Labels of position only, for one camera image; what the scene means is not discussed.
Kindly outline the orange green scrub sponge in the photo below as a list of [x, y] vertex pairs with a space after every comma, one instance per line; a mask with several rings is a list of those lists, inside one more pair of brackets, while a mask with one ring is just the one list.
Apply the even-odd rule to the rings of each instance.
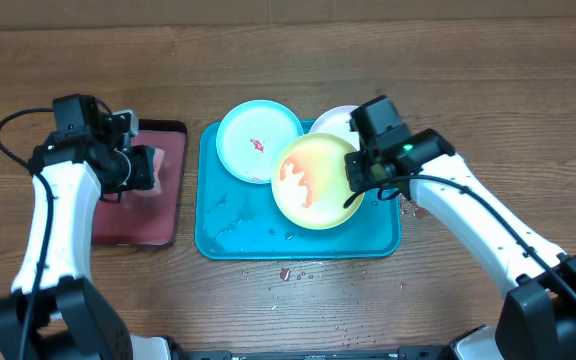
[[159, 148], [155, 149], [153, 158], [153, 175], [154, 175], [154, 185], [149, 190], [134, 190], [134, 193], [140, 197], [154, 197], [161, 194], [161, 181], [160, 181], [160, 170], [164, 160], [165, 151]]

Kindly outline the yellow-green plate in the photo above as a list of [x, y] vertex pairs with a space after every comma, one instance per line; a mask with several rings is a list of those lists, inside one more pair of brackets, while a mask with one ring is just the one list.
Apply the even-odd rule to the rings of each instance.
[[364, 196], [353, 195], [345, 156], [355, 148], [326, 133], [303, 135], [279, 156], [271, 179], [274, 201], [292, 223], [309, 230], [327, 230], [349, 220]]

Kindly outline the light blue plate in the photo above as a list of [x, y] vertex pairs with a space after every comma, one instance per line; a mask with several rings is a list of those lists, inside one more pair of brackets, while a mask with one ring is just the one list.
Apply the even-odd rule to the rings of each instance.
[[235, 106], [220, 122], [216, 150], [222, 165], [237, 179], [270, 183], [282, 151], [304, 134], [297, 116], [271, 100]]

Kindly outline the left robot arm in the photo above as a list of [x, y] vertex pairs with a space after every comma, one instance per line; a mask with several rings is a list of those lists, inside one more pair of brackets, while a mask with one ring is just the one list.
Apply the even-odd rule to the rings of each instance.
[[[53, 100], [55, 131], [29, 160], [0, 149], [29, 172], [34, 212], [28, 245], [8, 296], [0, 298], [0, 352], [6, 359], [182, 359], [168, 336], [140, 337], [94, 287], [93, 218], [100, 202], [155, 187], [156, 151], [134, 146], [140, 120], [102, 100]], [[14, 120], [9, 115], [3, 127]]]

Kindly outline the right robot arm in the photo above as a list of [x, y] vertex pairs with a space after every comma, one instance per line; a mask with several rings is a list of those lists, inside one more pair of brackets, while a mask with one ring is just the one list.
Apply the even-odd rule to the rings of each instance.
[[451, 341], [443, 359], [576, 359], [576, 255], [528, 227], [437, 131], [412, 133], [385, 96], [350, 114], [360, 149], [345, 157], [355, 197], [391, 190], [426, 209], [471, 252], [504, 304], [494, 327]]

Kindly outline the black tray with red water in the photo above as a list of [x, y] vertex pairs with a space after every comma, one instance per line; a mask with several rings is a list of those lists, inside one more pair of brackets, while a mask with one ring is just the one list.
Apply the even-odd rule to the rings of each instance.
[[167, 246], [176, 236], [187, 149], [187, 127], [178, 120], [142, 120], [133, 145], [165, 151], [160, 170], [162, 192], [140, 197], [124, 193], [118, 204], [100, 202], [92, 242], [96, 245]]

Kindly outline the teal plastic tray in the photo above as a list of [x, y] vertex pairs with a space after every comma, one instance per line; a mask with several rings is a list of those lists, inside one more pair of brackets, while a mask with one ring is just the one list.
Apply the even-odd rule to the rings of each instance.
[[217, 155], [219, 124], [202, 133], [198, 155], [195, 244], [213, 260], [305, 260], [379, 258], [402, 239], [400, 205], [371, 191], [355, 214], [327, 230], [289, 221], [268, 184], [255, 185], [230, 174]]

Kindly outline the white plate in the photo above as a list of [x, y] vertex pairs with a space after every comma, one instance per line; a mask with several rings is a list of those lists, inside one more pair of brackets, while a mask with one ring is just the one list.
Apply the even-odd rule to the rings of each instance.
[[359, 134], [356, 131], [352, 131], [350, 127], [351, 113], [357, 108], [357, 105], [343, 105], [332, 108], [315, 120], [309, 132], [334, 135], [347, 141], [356, 151], [359, 151]]

